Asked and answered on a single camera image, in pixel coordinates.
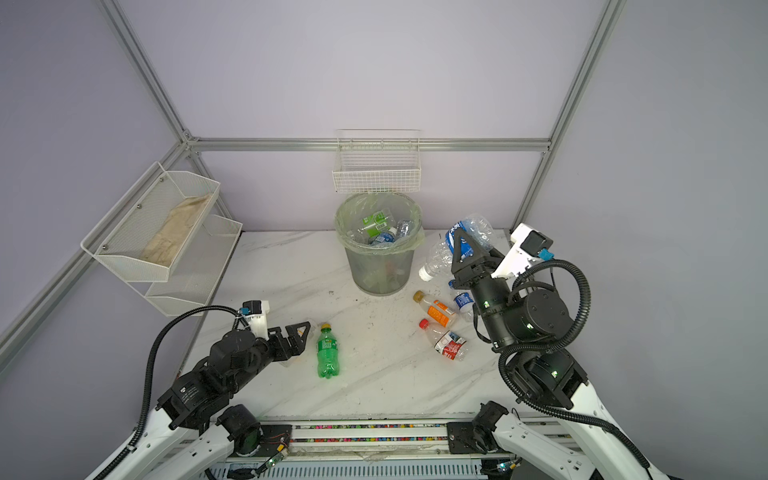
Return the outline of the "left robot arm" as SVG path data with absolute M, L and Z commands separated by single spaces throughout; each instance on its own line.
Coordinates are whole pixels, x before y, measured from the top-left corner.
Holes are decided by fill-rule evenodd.
M 263 463 L 242 472 L 245 479 L 263 475 L 289 452 L 292 428 L 266 426 L 249 409 L 233 404 L 235 395 L 267 366 L 301 355 L 311 332 L 308 321 L 270 327 L 268 304 L 247 301 L 235 310 L 232 328 L 209 354 L 154 399 L 151 386 L 159 348 L 170 330 L 206 307 L 194 308 L 169 322 L 150 350 L 139 420 L 133 433 L 92 473 L 93 479 L 213 478 L 213 466 L 231 456 L 261 457 Z

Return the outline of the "crushed bottle green label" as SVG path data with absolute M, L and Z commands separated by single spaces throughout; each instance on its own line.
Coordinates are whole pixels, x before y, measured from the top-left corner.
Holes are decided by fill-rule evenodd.
M 389 232 L 393 222 L 393 217 L 389 209 L 378 210 L 361 221 L 359 228 L 364 238 L 374 239 L 378 235 Z

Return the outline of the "blue cap bottle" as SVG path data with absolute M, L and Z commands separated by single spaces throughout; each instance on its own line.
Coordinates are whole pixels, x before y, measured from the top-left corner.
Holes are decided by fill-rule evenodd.
M 451 295 L 457 310 L 462 315 L 471 318 L 473 313 L 474 299 L 472 298 L 470 292 L 468 290 L 459 289 L 455 285 L 454 280 L 450 280 L 448 282 L 448 286 L 451 289 Z

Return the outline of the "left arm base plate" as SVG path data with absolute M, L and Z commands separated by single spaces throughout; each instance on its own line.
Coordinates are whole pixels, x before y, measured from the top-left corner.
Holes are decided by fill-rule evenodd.
M 269 458 L 278 453 L 280 447 L 290 446 L 293 434 L 291 424 L 261 424 L 261 432 L 254 457 Z

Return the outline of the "red label crushed bottle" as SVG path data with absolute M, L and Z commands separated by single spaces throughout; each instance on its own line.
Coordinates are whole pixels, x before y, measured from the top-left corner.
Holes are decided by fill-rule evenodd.
M 419 322 L 419 328 L 426 335 L 432 348 L 441 356 L 457 361 L 462 360 L 466 355 L 467 340 L 454 331 L 428 319 L 422 319 Z

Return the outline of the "orange label bottle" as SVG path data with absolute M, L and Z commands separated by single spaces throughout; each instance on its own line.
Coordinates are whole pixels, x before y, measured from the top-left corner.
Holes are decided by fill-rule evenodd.
M 434 295 L 424 293 L 422 290 L 417 290 L 413 294 L 413 300 L 431 320 L 434 320 L 442 327 L 450 327 L 460 316 L 460 313 L 453 307 L 442 302 Z

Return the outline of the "blue label bottle front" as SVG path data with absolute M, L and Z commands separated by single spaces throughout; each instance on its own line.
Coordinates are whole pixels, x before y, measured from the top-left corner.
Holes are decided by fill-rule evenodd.
M 457 228 L 463 228 L 471 233 L 477 242 L 485 248 L 491 248 L 493 227 L 490 222 L 479 214 L 471 214 L 451 226 L 444 235 L 438 238 L 438 242 L 432 246 L 426 261 L 419 269 L 419 277 L 426 282 L 438 276 L 447 275 L 453 257 L 453 232 Z

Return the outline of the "green soda bottle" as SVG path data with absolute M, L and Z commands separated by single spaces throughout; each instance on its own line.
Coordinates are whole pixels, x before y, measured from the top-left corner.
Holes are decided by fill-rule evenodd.
M 317 361 L 317 374 L 320 378 L 330 379 L 340 374 L 338 342 L 328 323 L 322 324 L 320 328 Z

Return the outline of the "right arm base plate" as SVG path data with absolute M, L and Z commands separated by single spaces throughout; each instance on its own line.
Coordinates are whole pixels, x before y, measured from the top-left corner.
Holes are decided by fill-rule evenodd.
M 448 422 L 448 449 L 451 454 L 490 454 L 499 449 L 493 432 L 476 422 Z

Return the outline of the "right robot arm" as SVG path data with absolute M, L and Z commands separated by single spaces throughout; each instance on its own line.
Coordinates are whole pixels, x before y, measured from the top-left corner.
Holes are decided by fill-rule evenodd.
M 475 301 L 481 340 L 517 402 L 555 419 L 572 450 L 533 430 L 509 409 L 487 402 L 472 421 L 477 451 L 509 452 L 554 479 L 663 479 L 663 473 L 614 422 L 587 372 L 568 351 L 586 326 L 591 288 L 582 270 L 557 259 L 552 241 L 519 225 L 501 253 L 471 233 L 453 233 L 453 283 Z

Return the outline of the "blue label bottle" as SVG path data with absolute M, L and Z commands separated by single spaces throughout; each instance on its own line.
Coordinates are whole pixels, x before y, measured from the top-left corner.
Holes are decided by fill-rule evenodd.
M 438 242 L 432 246 L 426 261 L 419 269 L 419 277 L 426 282 L 438 276 L 447 275 L 453 257 L 453 232 L 457 228 L 463 228 L 471 233 L 477 242 L 485 248 L 491 248 L 493 227 L 490 222 L 479 214 L 471 214 L 451 226 L 444 235 L 438 238 Z
M 369 243 L 370 246 L 379 247 L 393 244 L 398 239 L 397 229 L 390 227 L 385 231 L 379 232 Z

